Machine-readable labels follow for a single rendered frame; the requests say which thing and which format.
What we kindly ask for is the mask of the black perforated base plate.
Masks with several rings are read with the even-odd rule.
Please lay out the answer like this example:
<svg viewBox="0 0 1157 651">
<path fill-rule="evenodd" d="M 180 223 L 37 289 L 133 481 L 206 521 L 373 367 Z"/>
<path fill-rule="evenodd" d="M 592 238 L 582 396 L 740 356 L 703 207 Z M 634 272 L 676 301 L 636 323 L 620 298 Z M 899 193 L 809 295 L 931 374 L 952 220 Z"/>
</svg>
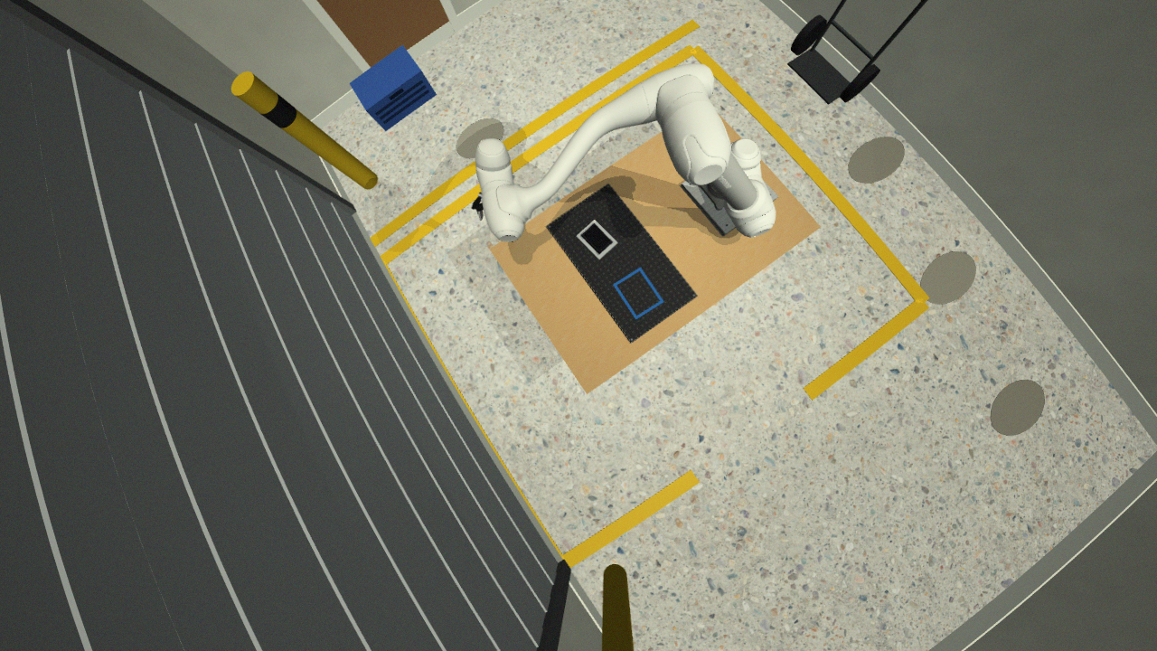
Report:
<svg viewBox="0 0 1157 651">
<path fill-rule="evenodd" d="M 618 241 L 616 247 L 602 259 L 597 259 L 576 238 L 594 220 Z M 631 343 L 697 298 L 697 293 L 681 272 L 677 271 L 610 183 L 546 227 Z M 664 302 L 635 320 L 613 284 L 639 268 L 653 281 L 654 289 Z M 659 302 L 640 271 L 617 286 L 635 315 Z"/>
</svg>

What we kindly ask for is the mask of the black well plate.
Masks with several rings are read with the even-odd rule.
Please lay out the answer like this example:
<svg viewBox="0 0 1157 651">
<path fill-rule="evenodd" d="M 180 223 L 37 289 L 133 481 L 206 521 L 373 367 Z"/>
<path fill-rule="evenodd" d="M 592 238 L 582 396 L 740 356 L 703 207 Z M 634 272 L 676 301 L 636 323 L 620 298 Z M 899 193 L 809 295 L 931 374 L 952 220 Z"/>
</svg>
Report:
<svg viewBox="0 0 1157 651">
<path fill-rule="evenodd" d="M 590 225 L 584 234 L 581 234 L 581 238 L 589 243 L 589 246 L 594 247 L 597 254 L 602 254 L 602 251 L 610 246 L 613 241 L 610 241 L 605 234 L 602 232 L 600 228 L 597 225 Z M 596 247 L 595 247 L 596 246 Z M 597 247 L 598 246 L 598 247 Z M 602 246 L 602 247 L 600 247 Z"/>
</svg>

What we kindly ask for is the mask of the blue tape outline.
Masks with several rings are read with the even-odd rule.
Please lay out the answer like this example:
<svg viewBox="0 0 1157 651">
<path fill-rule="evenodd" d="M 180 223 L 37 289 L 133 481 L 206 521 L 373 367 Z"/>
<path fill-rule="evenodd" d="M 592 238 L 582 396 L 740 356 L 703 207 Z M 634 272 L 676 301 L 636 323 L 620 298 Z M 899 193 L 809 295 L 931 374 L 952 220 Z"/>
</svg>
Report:
<svg viewBox="0 0 1157 651">
<path fill-rule="evenodd" d="M 656 304 L 654 304 L 654 305 L 653 305 L 653 308 L 648 308 L 648 309 L 647 309 L 647 310 L 644 310 L 644 312 L 642 312 L 641 315 L 635 315 L 635 313 L 634 313 L 634 310 L 633 310 L 633 309 L 631 308 L 631 305 L 628 304 L 628 302 L 627 302 L 627 301 L 625 299 L 625 297 L 622 296 L 622 293 L 621 293 L 621 291 L 619 291 L 619 288 L 618 288 L 618 286 L 617 286 L 617 284 L 620 284 L 620 283 L 622 283 L 622 281 L 624 281 L 624 280 L 626 280 L 627 278 L 631 278 L 631 276 L 635 275 L 635 273 L 638 273 L 639 271 L 640 271 L 640 272 L 642 273 L 642 276 L 644 276 L 644 279 L 647 279 L 647 283 L 648 283 L 648 284 L 650 284 L 650 286 L 653 286 L 653 281 L 650 281 L 650 280 L 649 280 L 649 279 L 647 278 L 647 275 L 644 275 L 644 272 L 643 272 L 643 271 L 642 271 L 641 268 L 639 268 L 638 271 L 634 271 L 634 272 L 632 272 L 632 273 L 631 273 L 631 275 L 627 275 L 627 276 L 625 276 L 625 278 L 620 279 L 620 280 L 618 281 L 618 283 L 613 284 L 613 286 L 616 286 L 616 291 L 618 291 L 618 294 L 620 294 L 620 297 L 622 297 L 624 302 L 626 302 L 626 306 L 627 306 L 627 308 L 629 308 L 629 310 L 631 310 L 631 313 L 632 313 L 632 315 L 634 315 L 634 318 L 635 318 L 635 320 L 638 320 L 638 318 L 639 318 L 640 316 L 642 316 L 642 315 L 647 315 L 647 312 L 650 312 L 650 310 L 653 310 L 654 308 L 657 308 L 657 306 L 659 306 L 659 305 L 662 304 L 662 302 L 664 302 L 664 301 L 663 301 L 663 299 L 662 299 L 662 298 L 659 297 L 659 294 L 658 294 L 658 293 L 656 291 L 656 289 L 654 289 L 654 286 L 653 286 L 653 293 L 655 293 L 655 294 L 656 294 L 656 296 L 658 297 L 659 302 L 656 302 Z"/>
</svg>

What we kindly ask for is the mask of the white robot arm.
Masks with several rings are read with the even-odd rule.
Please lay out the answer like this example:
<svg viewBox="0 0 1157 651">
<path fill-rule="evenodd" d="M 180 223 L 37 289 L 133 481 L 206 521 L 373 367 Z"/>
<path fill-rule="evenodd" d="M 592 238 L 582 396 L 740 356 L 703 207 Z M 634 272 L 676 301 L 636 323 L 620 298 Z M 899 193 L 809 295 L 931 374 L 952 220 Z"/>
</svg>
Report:
<svg viewBox="0 0 1157 651">
<path fill-rule="evenodd" d="M 702 188 L 716 210 L 724 207 L 739 234 L 747 238 L 767 234 L 776 225 L 776 206 L 762 182 L 760 149 L 746 136 L 730 143 L 718 111 L 712 106 L 712 90 L 714 77 L 705 62 L 684 62 L 659 71 L 597 108 L 576 130 L 550 172 L 530 188 L 513 182 L 503 141 L 496 136 L 481 140 L 476 148 L 476 173 L 489 231 L 499 241 L 518 241 L 532 212 L 554 197 L 600 136 L 657 120 L 683 180 Z"/>
</svg>

